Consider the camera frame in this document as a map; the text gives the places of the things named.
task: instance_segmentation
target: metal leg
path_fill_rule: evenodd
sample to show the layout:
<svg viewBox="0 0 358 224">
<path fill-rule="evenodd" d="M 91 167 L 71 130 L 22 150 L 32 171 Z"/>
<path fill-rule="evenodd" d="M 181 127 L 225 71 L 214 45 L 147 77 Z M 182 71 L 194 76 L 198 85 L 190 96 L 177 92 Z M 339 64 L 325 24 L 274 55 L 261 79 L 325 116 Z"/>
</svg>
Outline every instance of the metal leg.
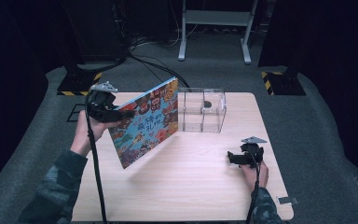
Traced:
<svg viewBox="0 0 358 224">
<path fill-rule="evenodd" d="M 249 34 L 251 33 L 252 24 L 253 24 L 253 20 L 255 17 L 255 8 L 257 7 L 257 2 L 258 2 L 258 0 L 254 0 L 254 2 L 252 4 L 252 11 L 250 12 L 250 15 L 249 15 L 249 20 L 248 20 L 248 24 L 246 26 L 245 36 L 243 38 L 241 38 L 242 54 L 243 54 L 243 59 L 245 61 L 245 64 L 251 64 L 251 62 L 252 62 L 251 55 L 249 53 L 248 42 L 249 42 Z"/>
<path fill-rule="evenodd" d="M 182 9 L 182 40 L 179 48 L 179 61 L 184 61 L 186 55 L 186 0 L 183 0 Z"/>
</svg>

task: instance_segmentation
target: forearm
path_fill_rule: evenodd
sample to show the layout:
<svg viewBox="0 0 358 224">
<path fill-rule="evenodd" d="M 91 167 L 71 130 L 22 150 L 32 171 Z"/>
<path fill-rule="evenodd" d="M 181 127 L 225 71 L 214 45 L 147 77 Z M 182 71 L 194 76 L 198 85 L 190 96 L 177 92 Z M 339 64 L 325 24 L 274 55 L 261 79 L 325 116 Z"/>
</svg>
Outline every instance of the forearm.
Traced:
<svg viewBox="0 0 358 224">
<path fill-rule="evenodd" d="M 275 202 L 272 200 L 269 192 L 264 188 L 258 189 L 252 217 L 254 224 L 282 223 L 282 220 L 277 213 Z"/>
<path fill-rule="evenodd" d="M 45 175 L 18 223 L 70 222 L 87 159 L 65 150 Z"/>
</svg>

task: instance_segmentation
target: illustrated book cover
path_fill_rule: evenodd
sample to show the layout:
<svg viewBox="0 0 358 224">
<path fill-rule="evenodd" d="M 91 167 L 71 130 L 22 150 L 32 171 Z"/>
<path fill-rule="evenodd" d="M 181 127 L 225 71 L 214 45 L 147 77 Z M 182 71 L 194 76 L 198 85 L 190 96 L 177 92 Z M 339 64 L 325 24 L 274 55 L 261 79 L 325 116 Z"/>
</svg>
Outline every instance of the illustrated book cover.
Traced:
<svg viewBox="0 0 358 224">
<path fill-rule="evenodd" d="M 173 77 L 116 109 L 135 111 L 109 129 L 126 169 L 178 130 L 178 80 Z"/>
</svg>

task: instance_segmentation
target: yellow and black hazard tape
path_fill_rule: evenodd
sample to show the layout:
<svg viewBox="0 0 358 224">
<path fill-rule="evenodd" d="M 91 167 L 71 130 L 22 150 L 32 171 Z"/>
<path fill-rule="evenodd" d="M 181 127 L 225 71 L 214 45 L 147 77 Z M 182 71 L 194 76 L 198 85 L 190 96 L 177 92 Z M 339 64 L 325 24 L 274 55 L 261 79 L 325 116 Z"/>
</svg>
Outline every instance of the yellow and black hazard tape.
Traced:
<svg viewBox="0 0 358 224">
<path fill-rule="evenodd" d="M 269 74 L 271 75 L 283 75 L 281 72 L 262 72 L 261 77 L 263 78 L 264 85 L 266 86 L 268 95 L 274 95 L 274 90 L 272 89 L 271 83 L 269 82 Z"/>
<path fill-rule="evenodd" d="M 86 87 L 87 90 L 84 91 L 57 91 L 57 95 L 66 95 L 66 96 L 85 96 L 89 93 L 91 86 L 98 84 L 100 78 L 103 74 L 99 73 L 90 83 L 90 86 Z"/>
</svg>

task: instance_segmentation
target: person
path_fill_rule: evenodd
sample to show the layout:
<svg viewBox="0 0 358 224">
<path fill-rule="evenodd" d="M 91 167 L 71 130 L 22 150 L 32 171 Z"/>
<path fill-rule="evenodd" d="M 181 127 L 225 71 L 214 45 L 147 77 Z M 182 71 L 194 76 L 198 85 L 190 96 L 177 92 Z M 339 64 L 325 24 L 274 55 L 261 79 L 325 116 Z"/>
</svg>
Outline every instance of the person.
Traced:
<svg viewBox="0 0 358 224">
<path fill-rule="evenodd" d="M 248 165 L 240 165 L 240 168 L 245 174 L 246 184 L 253 195 L 255 193 L 257 172 L 255 168 L 251 168 Z M 255 207 L 252 211 L 253 223 L 282 223 L 282 220 L 277 213 L 275 202 L 272 200 L 269 195 L 269 191 L 266 189 L 266 185 L 269 180 L 269 168 L 264 161 L 261 161 L 259 169 L 258 193 L 255 198 Z"/>
<path fill-rule="evenodd" d="M 118 126 L 119 122 L 101 123 L 89 118 L 95 141 L 103 132 Z M 42 183 L 36 189 L 34 198 L 22 210 L 17 224 L 25 223 L 70 223 L 78 197 L 81 177 L 91 151 L 89 130 L 85 111 L 80 111 L 76 133 L 70 150 L 65 150 L 48 170 Z M 255 169 L 242 165 L 245 180 L 253 191 L 256 181 Z M 275 203 L 265 189 L 269 170 L 262 161 L 260 165 L 259 190 L 253 211 L 254 223 L 277 223 L 280 220 Z"/>
</svg>

